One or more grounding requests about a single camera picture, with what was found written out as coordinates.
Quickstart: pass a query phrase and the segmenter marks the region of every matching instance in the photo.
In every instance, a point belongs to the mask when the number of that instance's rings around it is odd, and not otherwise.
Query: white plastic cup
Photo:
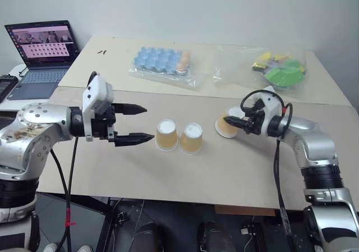
[[[189,123],[181,136],[179,149],[188,155],[197,154],[202,147],[202,134],[203,130],[199,124]]]
[[[161,151],[169,152],[178,144],[176,124],[171,119],[164,119],[157,125],[155,143]]]
[[[242,111],[240,107],[231,107],[225,110],[225,112],[220,116],[220,118],[215,122],[215,129],[217,130],[218,134],[225,138],[234,138],[237,135],[237,132],[239,130],[238,127],[233,127],[225,120],[223,117],[225,116],[235,116],[238,118],[244,118],[245,113]]]

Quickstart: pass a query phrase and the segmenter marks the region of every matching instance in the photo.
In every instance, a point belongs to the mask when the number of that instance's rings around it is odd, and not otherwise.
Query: red cable tie
[[[66,220],[65,220],[65,227],[76,225],[76,222],[70,222],[71,220],[71,209],[66,208]]]

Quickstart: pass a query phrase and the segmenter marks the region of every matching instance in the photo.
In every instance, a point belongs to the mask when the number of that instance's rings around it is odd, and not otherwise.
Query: electronic device
[[[0,76],[0,102],[6,98],[10,91],[19,82],[16,76],[2,75]]]
[[[80,53],[70,23],[34,22],[5,28],[29,69],[8,99],[50,98]]]

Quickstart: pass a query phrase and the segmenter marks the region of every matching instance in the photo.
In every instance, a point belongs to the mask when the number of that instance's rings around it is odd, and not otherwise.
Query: person's foot
[[[43,252],[55,252],[57,249],[57,244],[48,244],[45,246]]]
[[[130,252],[164,252],[164,239],[162,227],[156,225],[154,222],[148,223],[136,231],[132,239]]]
[[[236,251],[232,238],[223,225],[214,221],[201,223],[197,231],[197,251],[208,251],[209,248],[216,248],[216,251]]]
[[[91,246],[83,245],[82,247],[80,247],[80,249],[78,249],[77,252],[93,252],[93,250]]]

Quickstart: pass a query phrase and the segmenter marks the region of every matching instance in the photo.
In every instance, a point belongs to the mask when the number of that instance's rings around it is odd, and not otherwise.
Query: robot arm
[[[244,110],[245,120],[224,119],[248,134],[278,137],[293,149],[304,177],[306,201],[312,204],[303,211],[313,243],[324,251],[359,251],[359,219],[340,177],[334,141],[310,120],[294,117],[286,127],[288,117],[279,114],[280,102],[271,94],[257,93],[254,106]]]
[[[113,103],[112,86],[96,73],[84,92],[82,109],[37,103],[18,111],[13,123],[0,130],[0,250],[11,248],[6,246],[7,237],[11,240],[24,232],[20,243],[32,251],[37,249],[33,233],[38,228],[35,192],[54,144],[74,136],[87,141],[93,137],[108,140],[115,146],[144,143],[154,136],[119,136],[113,126],[116,113],[142,112],[146,109],[135,104]]]

